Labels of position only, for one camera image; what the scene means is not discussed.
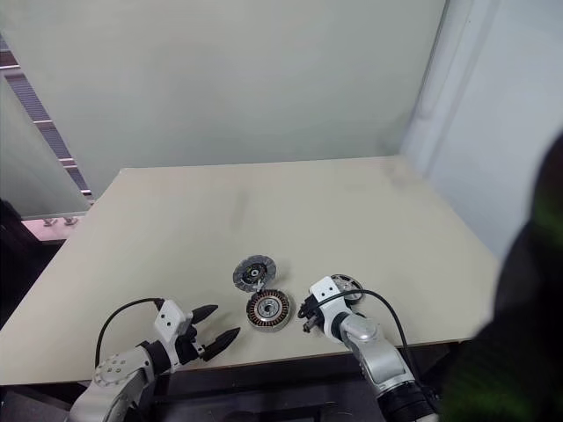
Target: metal disc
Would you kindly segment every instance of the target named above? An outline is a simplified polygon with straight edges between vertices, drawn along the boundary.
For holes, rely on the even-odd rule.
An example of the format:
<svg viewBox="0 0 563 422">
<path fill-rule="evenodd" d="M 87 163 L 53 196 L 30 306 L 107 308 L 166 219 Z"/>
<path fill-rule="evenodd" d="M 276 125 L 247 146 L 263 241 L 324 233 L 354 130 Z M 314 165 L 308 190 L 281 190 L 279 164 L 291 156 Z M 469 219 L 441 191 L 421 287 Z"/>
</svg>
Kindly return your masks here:
<svg viewBox="0 0 563 422">
<path fill-rule="evenodd" d="M 246 304 L 248 322 L 259 331 L 281 330 L 289 321 L 290 311 L 289 298 L 279 290 L 262 290 Z"/>
<path fill-rule="evenodd" d="M 235 268 L 232 280 L 245 292 L 258 292 L 275 277 L 275 263 L 270 257 L 253 255 Z"/>
<path fill-rule="evenodd" d="M 360 282 L 358 280 L 350 277 L 349 275 L 334 274 L 334 275 L 331 275 L 331 279 L 333 279 L 334 284 L 336 284 L 336 287 L 341 292 L 346 292 L 348 290 L 363 289 Z M 350 305 L 355 305 L 356 303 L 358 303 L 363 298 L 363 296 L 364 296 L 363 293 L 353 293 L 351 295 L 344 296 L 344 300 L 346 302 L 348 302 L 348 304 L 350 304 Z"/>
</svg>

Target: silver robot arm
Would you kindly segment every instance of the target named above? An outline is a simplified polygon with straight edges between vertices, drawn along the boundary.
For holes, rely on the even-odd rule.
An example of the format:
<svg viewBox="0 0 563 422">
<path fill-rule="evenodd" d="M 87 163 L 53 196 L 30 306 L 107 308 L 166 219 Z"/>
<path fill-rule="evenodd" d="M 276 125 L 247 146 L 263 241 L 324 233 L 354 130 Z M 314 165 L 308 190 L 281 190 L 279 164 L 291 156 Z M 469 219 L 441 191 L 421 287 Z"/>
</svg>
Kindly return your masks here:
<svg viewBox="0 0 563 422">
<path fill-rule="evenodd" d="M 310 293 L 299 310 L 299 316 L 306 318 L 303 330 L 309 332 L 317 326 L 331 341 L 344 344 L 354 354 L 386 420 L 411 422 L 434 413 L 410 368 L 378 324 L 355 313 L 344 297 L 318 306 L 340 293 L 331 277 L 311 286 Z"/>
<path fill-rule="evenodd" d="M 228 330 L 204 346 L 197 342 L 193 326 L 216 309 L 216 305 L 207 305 L 184 314 L 176 303 L 165 301 L 154 323 L 158 340 L 145 341 L 101 362 L 90 386 L 70 409 L 69 422 L 120 422 L 156 376 L 172 373 L 190 360 L 210 360 L 225 350 L 240 328 Z"/>
</svg>

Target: metal part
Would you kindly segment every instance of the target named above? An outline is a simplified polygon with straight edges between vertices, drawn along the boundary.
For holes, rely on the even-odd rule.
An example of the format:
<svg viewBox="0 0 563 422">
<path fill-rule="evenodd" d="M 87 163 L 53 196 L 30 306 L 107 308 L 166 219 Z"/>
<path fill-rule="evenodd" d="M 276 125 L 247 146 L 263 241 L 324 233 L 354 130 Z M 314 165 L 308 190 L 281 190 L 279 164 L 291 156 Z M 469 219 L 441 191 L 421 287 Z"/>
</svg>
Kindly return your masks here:
<svg viewBox="0 0 563 422">
<path fill-rule="evenodd" d="M 346 292 L 348 290 L 362 290 L 363 287 L 358 280 L 345 274 L 331 275 L 334 284 L 338 287 L 339 291 Z M 354 293 L 344 296 L 344 300 L 348 305 L 356 305 L 362 298 L 364 293 Z"/>
<path fill-rule="evenodd" d="M 78 222 L 76 217 L 64 217 L 65 226 L 74 226 Z"/>
<path fill-rule="evenodd" d="M 259 331 L 281 330 L 288 323 L 290 312 L 289 298 L 279 290 L 262 290 L 246 304 L 248 321 Z"/>
<path fill-rule="evenodd" d="M 253 255 L 235 268 L 232 280 L 245 292 L 259 292 L 275 277 L 275 263 L 270 257 Z"/>
<path fill-rule="evenodd" d="M 51 227 L 53 224 L 56 224 L 56 222 L 58 222 L 56 218 L 44 218 L 43 227 Z"/>
</svg>

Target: black cable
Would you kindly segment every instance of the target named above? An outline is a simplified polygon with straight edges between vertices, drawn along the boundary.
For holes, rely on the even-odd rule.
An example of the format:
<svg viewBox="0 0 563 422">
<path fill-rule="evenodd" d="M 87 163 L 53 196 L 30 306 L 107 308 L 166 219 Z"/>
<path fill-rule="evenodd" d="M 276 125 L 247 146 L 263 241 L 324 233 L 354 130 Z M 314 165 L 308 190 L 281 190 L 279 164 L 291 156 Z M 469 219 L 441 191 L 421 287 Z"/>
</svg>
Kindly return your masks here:
<svg viewBox="0 0 563 422">
<path fill-rule="evenodd" d="M 95 361 L 94 361 L 95 367 L 97 367 L 99 365 L 99 351 L 102 347 L 102 339 L 104 338 L 104 333 L 106 332 L 106 328 L 109 325 L 109 323 L 112 322 L 112 319 L 117 314 L 122 312 L 124 309 L 130 308 L 131 306 L 138 305 L 139 303 L 145 303 L 145 302 L 153 302 L 155 304 L 155 306 L 157 307 L 157 309 L 160 310 L 160 308 L 162 308 L 162 305 L 165 302 L 165 300 L 161 299 L 159 297 L 147 297 L 146 299 L 139 299 L 138 301 L 132 301 L 132 302 L 126 303 L 125 305 L 119 307 L 116 311 L 113 312 L 112 315 L 109 316 L 109 318 L 107 318 L 106 322 L 102 326 L 102 329 L 99 331 L 98 342 L 96 343 L 96 358 L 95 358 Z"/>
<path fill-rule="evenodd" d="M 374 296 L 375 298 L 379 299 L 379 301 L 382 302 L 383 305 L 385 305 L 387 307 L 387 309 L 391 312 L 391 316 L 393 317 L 393 319 L 395 320 L 395 324 L 397 325 L 398 334 L 401 337 L 401 343 L 402 343 L 403 349 L 405 350 L 406 364 L 408 365 L 408 367 L 411 368 L 411 371 L 413 372 L 413 375 L 414 375 L 414 379 L 418 381 L 418 379 L 419 379 L 418 371 L 415 370 L 415 367 L 413 365 L 413 357 L 411 355 L 411 349 L 409 348 L 408 344 L 406 343 L 406 337 L 405 337 L 405 332 L 403 331 L 403 326 L 401 325 L 401 322 L 398 320 L 398 316 L 397 316 L 397 313 L 395 312 L 395 309 L 393 309 L 391 304 L 388 303 L 383 296 L 377 294 L 376 292 L 372 292 L 371 290 L 366 290 L 365 288 L 358 288 L 356 290 L 347 290 L 345 292 L 340 292 L 340 293 L 338 293 L 334 296 L 331 296 L 327 299 L 324 299 L 323 301 L 317 303 L 316 305 L 313 305 L 313 306 L 307 308 L 307 313 L 311 312 L 312 310 L 318 309 L 321 306 L 323 306 L 324 304 L 329 303 L 330 301 L 333 301 L 335 299 L 338 299 L 339 297 L 354 295 L 354 294 L 358 294 L 358 293 L 364 293 L 366 295 Z M 299 310 L 297 316 L 300 317 L 300 318 L 304 318 L 305 314 L 301 310 Z"/>
</svg>

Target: wooden table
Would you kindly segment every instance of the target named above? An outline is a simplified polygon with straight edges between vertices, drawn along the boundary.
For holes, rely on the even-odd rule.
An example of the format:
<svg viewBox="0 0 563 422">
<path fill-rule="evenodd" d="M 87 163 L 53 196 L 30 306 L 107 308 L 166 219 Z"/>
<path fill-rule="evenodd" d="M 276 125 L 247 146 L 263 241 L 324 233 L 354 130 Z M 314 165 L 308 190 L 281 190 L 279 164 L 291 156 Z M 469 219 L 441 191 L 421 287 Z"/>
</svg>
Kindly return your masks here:
<svg viewBox="0 0 563 422">
<path fill-rule="evenodd" d="M 211 341 L 241 326 L 211 362 L 225 367 L 343 352 L 295 315 L 276 333 L 246 321 L 249 295 L 232 272 L 272 257 L 298 307 L 310 285 L 346 273 L 387 298 L 412 344 L 469 338 L 491 316 L 498 263 L 400 156 L 277 164 L 126 169 L 81 221 L 0 331 L 0 383 L 91 378 L 99 328 L 125 302 L 216 303 Z M 387 309 L 359 309 L 399 343 Z M 106 332 L 102 357 L 154 338 L 151 304 Z"/>
</svg>

